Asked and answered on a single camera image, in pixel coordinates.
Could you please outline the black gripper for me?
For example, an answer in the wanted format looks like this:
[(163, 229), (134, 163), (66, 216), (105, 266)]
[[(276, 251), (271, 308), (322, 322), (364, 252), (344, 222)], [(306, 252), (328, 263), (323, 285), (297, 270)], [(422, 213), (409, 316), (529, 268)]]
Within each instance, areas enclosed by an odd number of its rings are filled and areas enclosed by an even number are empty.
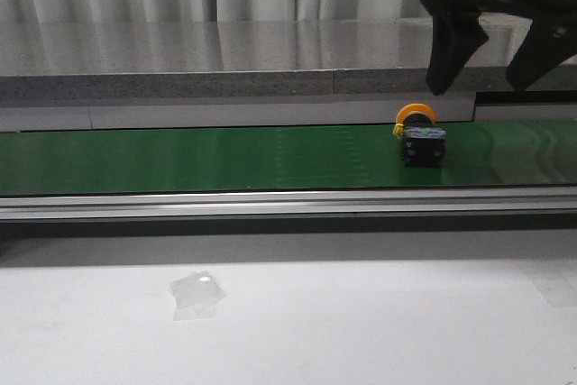
[(442, 95), (471, 56), (489, 39), (482, 13), (532, 19), (508, 65), (506, 80), (516, 91), (533, 85), (576, 55), (576, 0), (420, 0), (433, 15), (433, 40), (426, 83)]

